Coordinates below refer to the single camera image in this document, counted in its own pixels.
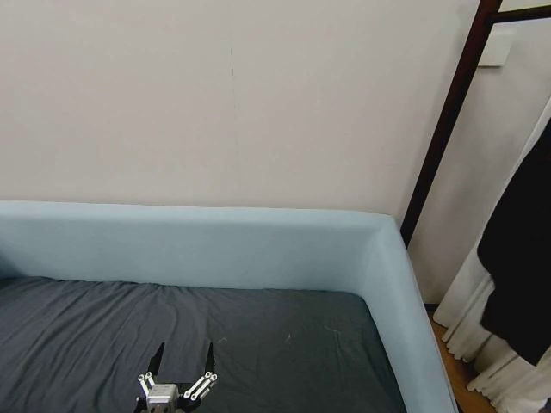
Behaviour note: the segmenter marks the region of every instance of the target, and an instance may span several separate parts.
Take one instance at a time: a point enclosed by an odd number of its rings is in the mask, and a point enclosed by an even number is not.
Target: clothes rack
[[[479,7],[476,10],[473,24],[471,25],[459,63],[455,69],[442,112],[438,118],[429,149],[424,158],[423,166],[419,172],[404,221],[400,228],[406,246],[412,240],[413,232],[423,211],[430,187],[434,182],[438,166],[446,151],[446,146],[454,130],[457,117],[461,112],[461,107],[465,102],[465,97],[473,81],[480,56],[488,42],[493,25],[551,17],[551,4],[548,6],[500,12],[499,7],[501,3],[502,0],[480,0]]]

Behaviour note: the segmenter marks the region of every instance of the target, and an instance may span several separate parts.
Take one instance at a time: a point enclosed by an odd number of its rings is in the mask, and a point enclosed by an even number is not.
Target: hanging clothes
[[[551,120],[493,211],[478,256],[495,283],[480,323],[537,364],[551,346]]]

